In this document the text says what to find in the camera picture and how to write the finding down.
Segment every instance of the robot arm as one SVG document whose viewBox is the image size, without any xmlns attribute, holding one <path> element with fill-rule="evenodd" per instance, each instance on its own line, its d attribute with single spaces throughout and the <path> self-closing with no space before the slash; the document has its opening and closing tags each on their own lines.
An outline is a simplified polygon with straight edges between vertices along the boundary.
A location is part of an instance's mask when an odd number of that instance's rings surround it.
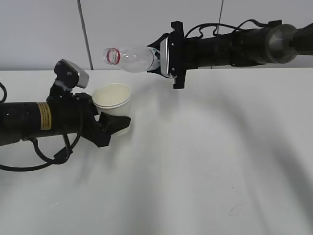
<svg viewBox="0 0 313 235">
<path fill-rule="evenodd" d="M 258 29 L 241 29 L 246 22 L 253 22 Z M 201 30 L 215 26 L 214 37 L 203 38 Z M 218 26 L 232 28 L 229 34 L 216 34 Z M 160 68 L 149 71 L 174 78 L 174 89 L 184 88 L 187 70 L 201 67 L 231 65 L 251 67 L 267 63 L 284 64 L 297 55 L 313 55 L 313 24 L 297 29 L 282 21 L 268 24 L 248 20 L 233 27 L 219 23 L 205 23 L 191 29 L 186 35 L 182 22 L 172 22 L 173 32 L 163 34 L 149 47 L 160 51 Z M 199 29 L 199 37 L 188 38 Z"/>
</svg>

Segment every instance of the paper cup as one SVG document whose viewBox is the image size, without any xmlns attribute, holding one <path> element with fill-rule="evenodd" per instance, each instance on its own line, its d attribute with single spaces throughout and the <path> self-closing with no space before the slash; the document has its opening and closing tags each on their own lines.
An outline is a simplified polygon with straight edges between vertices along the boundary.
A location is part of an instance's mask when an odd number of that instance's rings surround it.
<svg viewBox="0 0 313 235">
<path fill-rule="evenodd" d="M 112 83 L 94 91 L 92 101 L 101 112 L 113 116 L 130 116 L 132 90 L 125 84 Z M 122 136 L 129 127 L 116 132 L 113 136 Z"/>
</svg>

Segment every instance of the clear plastic bottle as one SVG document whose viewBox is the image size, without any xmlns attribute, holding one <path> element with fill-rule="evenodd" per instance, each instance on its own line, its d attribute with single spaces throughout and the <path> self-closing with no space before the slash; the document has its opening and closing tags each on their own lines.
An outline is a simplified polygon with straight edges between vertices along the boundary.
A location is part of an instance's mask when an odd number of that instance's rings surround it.
<svg viewBox="0 0 313 235">
<path fill-rule="evenodd" d="M 155 70 L 160 66 L 160 52 L 152 47 L 107 48 L 103 59 L 128 72 Z"/>
</svg>

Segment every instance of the black cable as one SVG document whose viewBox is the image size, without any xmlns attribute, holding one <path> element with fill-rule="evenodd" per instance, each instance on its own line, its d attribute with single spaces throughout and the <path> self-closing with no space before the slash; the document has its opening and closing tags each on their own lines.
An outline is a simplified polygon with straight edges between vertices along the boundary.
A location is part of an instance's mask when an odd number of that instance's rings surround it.
<svg viewBox="0 0 313 235">
<path fill-rule="evenodd" d="M 241 26 L 243 26 L 245 23 L 247 22 L 252 22 L 254 23 L 256 26 L 260 27 L 260 28 L 265 28 L 265 27 L 268 27 L 268 24 L 267 23 L 260 23 L 254 19 L 250 19 L 250 20 L 246 20 L 244 22 L 242 22 L 240 25 L 238 25 L 233 31 L 232 33 L 235 33 L 237 30 L 239 30 L 241 28 Z"/>
<path fill-rule="evenodd" d="M 71 149 L 73 149 L 76 146 L 76 144 L 78 143 L 80 137 L 82 136 L 83 127 L 84 127 L 84 117 L 83 117 L 82 108 L 80 107 L 78 102 L 76 102 L 76 104 L 77 104 L 77 108 L 78 108 L 78 111 L 79 111 L 79 130 L 78 130 L 78 133 L 77 133 L 77 136 L 76 136 L 75 140 L 73 141 L 73 143 L 70 146 Z"/>
<path fill-rule="evenodd" d="M 0 82 L 0 88 L 3 90 L 3 98 L 2 98 L 2 100 L 0 100 L 0 104 L 2 104 L 6 101 L 7 91 L 6 91 L 5 86 L 1 82 Z"/>
<path fill-rule="evenodd" d="M 241 26 L 243 26 L 245 23 L 247 22 L 252 22 L 254 23 L 256 26 L 260 27 L 260 28 L 264 28 L 264 27 L 268 27 L 268 24 L 267 23 L 260 23 L 258 22 L 257 20 L 254 20 L 254 19 L 250 19 L 250 20 L 247 20 L 243 23 L 241 23 L 239 26 L 235 27 L 235 26 L 231 26 L 231 25 L 228 25 L 228 24 L 223 24 L 223 23 L 202 23 L 200 25 L 197 25 L 195 27 L 193 27 L 192 29 L 190 29 L 187 34 L 185 35 L 185 39 L 187 39 L 187 37 L 197 28 L 199 28 L 199 34 L 200 36 L 198 36 L 197 38 L 198 39 L 201 39 L 203 38 L 203 33 L 202 33 L 202 29 L 204 28 L 207 28 L 207 27 L 215 27 L 215 29 L 213 30 L 213 36 L 219 36 L 220 34 L 216 33 L 217 30 L 218 30 L 218 27 L 219 26 L 222 26 L 222 27 L 227 27 L 227 28 L 232 28 L 233 31 L 232 33 L 236 32 L 237 30 L 243 30 L 241 29 Z"/>
<path fill-rule="evenodd" d="M 223 24 L 223 23 L 202 23 L 202 24 L 197 25 L 197 26 L 193 27 L 192 29 L 190 29 L 187 32 L 187 34 L 185 35 L 185 39 L 189 36 L 189 34 L 191 34 L 197 28 L 199 28 L 199 33 L 200 33 L 200 36 L 198 38 L 202 38 L 203 37 L 203 33 L 201 32 L 202 29 L 207 28 L 207 27 L 215 27 L 214 32 L 216 32 L 218 26 L 236 29 L 236 27 L 234 27 L 234 26 L 231 26 L 228 24 Z"/>
</svg>

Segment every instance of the yellow label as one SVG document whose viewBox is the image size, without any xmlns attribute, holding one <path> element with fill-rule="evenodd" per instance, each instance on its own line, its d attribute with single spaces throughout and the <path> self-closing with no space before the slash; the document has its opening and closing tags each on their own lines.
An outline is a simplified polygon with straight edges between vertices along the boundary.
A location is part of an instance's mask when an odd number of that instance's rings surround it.
<svg viewBox="0 0 313 235">
<path fill-rule="evenodd" d="M 52 117 L 51 117 L 51 110 L 47 103 L 37 103 L 40 116 L 41 116 L 41 130 L 51 130 L 52 127 Z"/>
</svg>

